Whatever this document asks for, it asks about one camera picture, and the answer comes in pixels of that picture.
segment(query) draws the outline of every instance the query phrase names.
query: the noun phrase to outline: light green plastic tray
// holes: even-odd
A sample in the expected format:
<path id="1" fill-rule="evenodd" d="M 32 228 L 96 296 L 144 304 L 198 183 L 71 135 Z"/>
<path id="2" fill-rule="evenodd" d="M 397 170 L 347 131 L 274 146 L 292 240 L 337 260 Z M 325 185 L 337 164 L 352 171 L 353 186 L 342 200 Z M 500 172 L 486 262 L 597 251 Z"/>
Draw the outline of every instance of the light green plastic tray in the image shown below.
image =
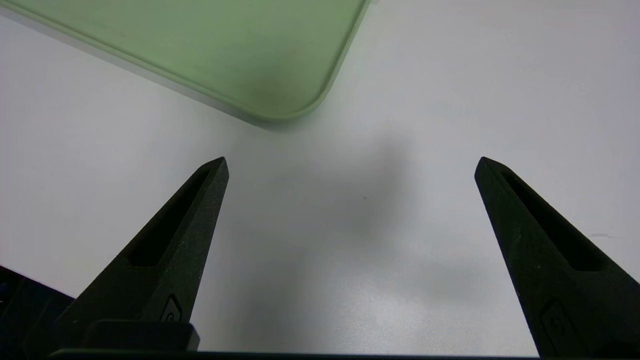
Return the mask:
<path id="1" fill-rule="evenodd" d="M 57 30 L 272 121 L 322 102 L 368 0 L 0 0 Z"/>

